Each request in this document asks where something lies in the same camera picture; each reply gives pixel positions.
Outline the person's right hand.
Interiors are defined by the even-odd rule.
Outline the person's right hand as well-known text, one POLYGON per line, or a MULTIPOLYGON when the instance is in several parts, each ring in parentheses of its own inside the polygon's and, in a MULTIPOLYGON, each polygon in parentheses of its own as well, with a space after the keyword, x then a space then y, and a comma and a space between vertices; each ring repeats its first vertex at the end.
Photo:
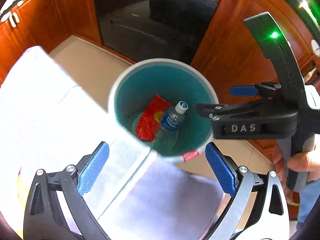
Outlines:
MULTIPOLYGON (((273 164, 281 181, 286 180, 285 162, 280 148, 275 145, 273 149, 273 164)), ((308 172, 308 182, 319 180, 319 149, 302 152, 291 157, 286 165, 295 172, 308 172)))

